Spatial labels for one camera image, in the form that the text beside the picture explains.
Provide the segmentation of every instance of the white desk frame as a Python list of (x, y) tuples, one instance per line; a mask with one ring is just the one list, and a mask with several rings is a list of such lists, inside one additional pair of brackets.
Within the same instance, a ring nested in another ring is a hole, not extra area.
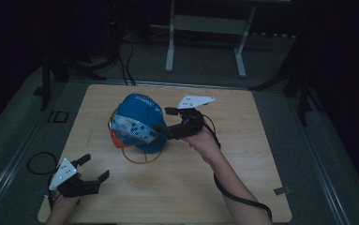
[(208, 17), (197, 17), (175, 14), (175, 2), (171, 0), (171, 19), (170, 19), (170, 44), (168, 46), (167, 62), (165, 71), (172, 72), (173, 68), (173, 55), (174, 55), (174, 42), (173, 36), (175, 30), (188, 30), (198, 32), (210, 32), (220, 34), (240, 35), (240, 44), (234, 48), (234, 57), (237, 63), (238, 75), (240, 78), (246, 77), (246, 69), (242, 51), (246, 44), (248, 32), (252, 19), (255, 15), (256, 8), (253, 7), (248, 15), (247, 20), (232, 20), (232, 19), (219, 19)]

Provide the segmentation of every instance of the cap brim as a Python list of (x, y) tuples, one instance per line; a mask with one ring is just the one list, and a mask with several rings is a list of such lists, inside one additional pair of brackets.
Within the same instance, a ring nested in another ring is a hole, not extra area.
[(166, 134), (158, 133), (157, 137), (152, 142), (136, 146), (143, 152), (152, 154), (161, 151), (167, 140), (168, 137)]

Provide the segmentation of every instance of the light wood tabletop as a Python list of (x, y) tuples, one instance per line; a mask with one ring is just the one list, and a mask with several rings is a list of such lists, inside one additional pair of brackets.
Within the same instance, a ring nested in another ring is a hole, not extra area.
[[(60, 161), (91, 154), (78, 168), (82, 180), (96, 180), (110, 170), (97, 195), (83, 196), (70, 217), (73, 223), (226, 223), (232, 222), (215, 186), (213, 173), (186, 142), (169, 140), (162, 155), (144, 165), (127, 161), (114, 147), (108, 121), (113, 110), (131, 93), (152, 98), (159, 106), (176, 107), (184, 95), (214, 96), (198, 107), (212, 119), (222, 151), (259, 202), (268, 205), (274, 222), (292, 218), (282, 184), (252, 94), (245, 90), (152, 86), (90, 85), (67, 139)], [(181, 122), (164, 113), (168, 126)], [(130, 147), (132, 156), (143, 156)], [(38, 212), (45, 222), (47, 199)]]

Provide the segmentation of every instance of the white table leg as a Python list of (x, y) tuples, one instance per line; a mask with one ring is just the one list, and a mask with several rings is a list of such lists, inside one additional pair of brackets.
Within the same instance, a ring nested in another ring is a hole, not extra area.
[(248, 36), (248, 33), (249, 33), (249, 28), (252, 24), (252, 19), (255, 15), (255, 10), (256, 8), (253, 7), (252, 10), (250, 11), (249, 13), (249, 16), (248, 16), (248, 20), (244, 26), (244, 31), (243, 31), (243, 34), (241, 36), (241, 41), (240, 41), (240, 44), (238, 45), (237, 48), (234, 49), (234, 57), (235, 57), (235, 62), (237, 64), (237, 70), (238, 70), (238, 76), (240, 78), (245, 78), (246, 77), (246, 69), (244, 67), (244, 60), (243, 60), (243, 56), (242, 56), (242, 52), (243, 52), (243, 49), (244, 49), (244, 46), (246, 44), (246, 40), (247, 40), (247, 36)]
[(165, 71), (172, 72), (173, 68), (173, 54), (175, 46), (173, 44), (173, 32), (174, 32), (174, 0), (171, 0), (171, 18), (170, 18), (170, 44), (168, 46), (168, 53), (167, 53), (167, 62), (165, 64)]

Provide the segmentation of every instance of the baseball cap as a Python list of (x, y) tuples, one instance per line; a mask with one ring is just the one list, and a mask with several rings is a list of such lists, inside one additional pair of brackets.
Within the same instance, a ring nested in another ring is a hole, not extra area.
[(154, 125), (167, 126), (159, 105), (146, 95), (129, 94), (109, 120), (112, 142), (117, 148), (135, 145), (145, 153), (159, 152), (168, 137)]

